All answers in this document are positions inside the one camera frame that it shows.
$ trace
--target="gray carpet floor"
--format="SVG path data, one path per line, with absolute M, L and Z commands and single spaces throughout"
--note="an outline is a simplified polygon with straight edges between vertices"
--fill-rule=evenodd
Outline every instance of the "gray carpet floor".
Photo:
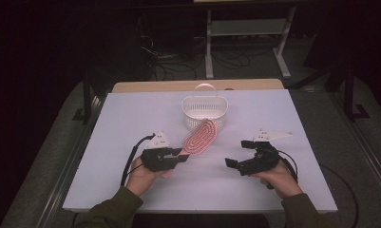
M 236 42 L 236 46 L 215 43 L 213 64 L 216 79 L 279 78 L 287 86 L 314 72 L 313 69 L 303 66 L 312 39 L 291 38 L 287 43 L 283 56 L 293 75 L 289 80 L 281 78 L 270 50 L 276 43 L 275 39 L 263 39 L 251 46 L 243 45 L 241 42 L 244 41 Z M 205 66 L 203 61 L 200 61 L 202 56 L 201 52 L 194 58 L 186 59 L 185 63 L 191 67 L 179 65 L 175 59 L 160 59 L 158 62 L 165 68 L 156 67 L 157 73 L 152 80 L 161 80 L 163 77 L 166 80 L 204 79 Z M 357 128 L 362 132 L 371 150 L 381 161 L 381 107 L 377 105 L 371 91 L 357 80 L 354 100 L 357 104 L 362 104 L 371 117 L 351 123 L 340 110 L 342 88 L 335 93 L 326 92 L 323 89 L 325 80 L 326 77 L 322 77 L 301 89 L 291 91 L 296 110 L 317 161 L 342 177 L 356 195 L 359 206 L 359 221 L 356 227 L 381 227 L 381 185 L 364 155 L 362 143 L 356 139 L 352 131 Z M 79 84 L 71 91 L 60 110 L 2 227 L 70 226 L 74 213 L 61 208 L 68 190 L 67 185 L 51 204 L 53 213 L 43 213 L 48 209 L 49 199 L 55 197 L 55 185 L 66 170 L 66 163 L 71 153 L 74 153 L 79 137 L 86 130 L 87 126 L 83 125 L 82 121 L 73 121 L 76 111 L 82 107 L 82 85 Z M 336 174 L 324 167 L 322 171 L 339 209 L 338 212 L 326 216 L 336 221 L 340 227 L 351 227 L 357 215 L 352 192 Z M 73 177 L 73 174 L 73 171 L 69 171 L 70 177 Z M 266 217 L 271 227 L 284 226 L 283 215 L 270 214 Z

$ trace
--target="hand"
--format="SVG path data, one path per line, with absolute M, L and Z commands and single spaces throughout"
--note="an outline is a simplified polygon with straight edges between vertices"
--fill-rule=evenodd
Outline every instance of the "hand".
M 276 193 L 282 199 L 303 193 L 299 185 L 291 176 L 287 166 L 282 162 L 271 170 L 259 172 L 250 175 L 251 177 L 260 178 L 261 183 L 270 183 L 276 189 Z
M 154 180 L 165 172 L 167 170 L 152 172 L 143 166 L 143 161 L 138 157 L 131 163 L 131 173 L 125 187 L 139 197 L 152 185 Z

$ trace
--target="person's left hand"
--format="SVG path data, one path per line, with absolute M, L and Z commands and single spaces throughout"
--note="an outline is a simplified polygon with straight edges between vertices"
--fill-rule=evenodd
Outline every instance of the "person's left hand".
M 143 161 L 138 157 L 131 163 L 131 173 L 125 187 L 139 197 L 152 185 L 154 180 L 167 171 L 152 172 L 143 166 Z

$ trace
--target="sleeve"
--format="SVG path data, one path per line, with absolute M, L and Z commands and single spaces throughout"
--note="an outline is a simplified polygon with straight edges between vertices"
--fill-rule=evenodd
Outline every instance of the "sleeve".
M 332 221 L 320 215 L 306 194 L 299 194 L 282 202 L 289 228 L 334 228 Z
M 81 220 L 76 228 L 125 228 L 130 227 L 135 212 L 143 205 L 143 201 L 125 187 L 116 195 L 95 205 Z

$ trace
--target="basket handle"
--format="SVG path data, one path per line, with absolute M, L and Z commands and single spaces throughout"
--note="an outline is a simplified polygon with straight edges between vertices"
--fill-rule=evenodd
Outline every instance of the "basket handle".
M 211 84 L 206 84 L 206 83 L 197 85 L 197 86 L 194 88 L 194 90 L 193 90 L 192 96 L 194 97 L 194 92 L 195 92 L 198 88 L 203 87 L 203 86 L 207 86 L 207 87 L 214 88 L 214 90 L 216 91 L 216 97 L 218 97 L 218 91 L 217 91 L 217 89 L 216 89 L 213 85 L 211 85 Z

